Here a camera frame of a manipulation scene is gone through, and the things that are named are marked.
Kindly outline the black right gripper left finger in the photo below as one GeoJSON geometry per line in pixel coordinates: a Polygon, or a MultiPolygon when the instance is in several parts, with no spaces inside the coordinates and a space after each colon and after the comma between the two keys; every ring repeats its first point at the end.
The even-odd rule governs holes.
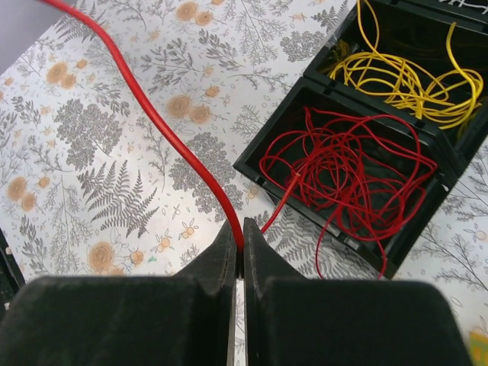
{"type": "Polygon", "coordinates": [[[236,244],[228,224],[173,276],[40,277],[1,324],[3,365],[231,365],[236,244]]]}

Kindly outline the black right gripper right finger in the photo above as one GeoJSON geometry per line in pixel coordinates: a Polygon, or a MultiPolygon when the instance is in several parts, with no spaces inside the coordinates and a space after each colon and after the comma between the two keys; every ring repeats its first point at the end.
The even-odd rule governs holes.
{"type": "Polygon", "coordinates": [[[249,365],[469,365],[449,304],[418,281],[312,280],[244,222],[249,365]]]}

